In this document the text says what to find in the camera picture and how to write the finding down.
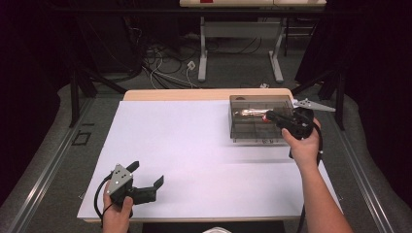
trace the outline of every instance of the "black curtain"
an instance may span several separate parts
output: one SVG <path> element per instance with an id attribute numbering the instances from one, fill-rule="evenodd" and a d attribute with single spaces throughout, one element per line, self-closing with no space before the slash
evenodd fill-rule
<path id="1" fill-rule="evenodd" d="M 408 9 L 407 1 L 328 0 L 327 11 L 361 10 L 363 17 L 322 19 L 295 79 L 306 83 L 326 70 L 345 72 L 345 93 L 359 105 L 368 150 L 393 190 L 412 207 Z"/>
<path id="2" fill-rule="evenodd" d="M 0 204 L 48 133 L 69 83 L 58 41 L 37 1 L 0 1 Z"/>

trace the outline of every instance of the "forearm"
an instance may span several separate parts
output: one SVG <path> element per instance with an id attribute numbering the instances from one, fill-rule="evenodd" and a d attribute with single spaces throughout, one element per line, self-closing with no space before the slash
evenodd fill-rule
<path id="1" fill-rule="evenodd" d="M 352 232 L 317 167 L 300 170 L 309 232 Z"/>

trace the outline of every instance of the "transparent box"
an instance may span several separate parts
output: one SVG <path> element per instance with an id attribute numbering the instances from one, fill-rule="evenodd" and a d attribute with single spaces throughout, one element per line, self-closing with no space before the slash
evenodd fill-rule
<path id="1" fill-rule="evenodd" d="M 229 106 L 230 138 L 235 143 L 285 143 L 274 122 L 263 121 L 267 111 L 292 115 L 289 95 L 231 95 Z"/>

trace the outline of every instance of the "person's left hand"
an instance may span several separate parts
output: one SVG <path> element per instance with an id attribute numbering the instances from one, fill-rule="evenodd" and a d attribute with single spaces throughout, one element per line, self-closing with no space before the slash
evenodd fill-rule
<path id="1" fill-rule="evenodd" d="M 133 199 L 126 196 L 123 201 L 123 207 L 112 203 L 110 195 L 107 194 L 109 188 L 108 181 L 103 192 L 103 210 L 107 211 L 103 215 L 103 232 L 104 233 L 126 233 L 129 228 L 129 217 L 133 207 Z"/>

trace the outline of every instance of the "table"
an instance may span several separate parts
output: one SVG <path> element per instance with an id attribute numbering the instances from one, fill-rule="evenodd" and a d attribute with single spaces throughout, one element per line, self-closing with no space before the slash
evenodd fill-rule
<path id="1" fill-rule="evenodd" d="M 239 8 L 239 7 L 270 7 L 270 8 L 305 8 L 319 9 L 324 7 L 326 0 L 180 0 L 181 7 L 191 8 Z M 284 19 L 276 22 L 207 22 L 200 18 L 200 62 L 198 80 L 206 81 L 207 37 L 240 37 L 240 38 L 276 38 L 274 50 L 269 52 L 270 63 L 277 83 L 284 81 L 278 61 L 279 49 L 285 31 Z"/>
<path id="2" fill-rule="evenodd" d="M 135 160 L 136 187 L 164 175 L 157 200 L 134 206 L 140 222 L 277 220 L 300 216 L 300 175 L 286 144 L 236 145 L 229 95 L 287 95 L 283 88 L 130 90 L 120 102 L 78 218 L 99 220 L 97 186 L 117 163 Z M 323 163 L 321 173 L 339 205 Z M 100 210 L 102 209 L 99 194 Z"/>

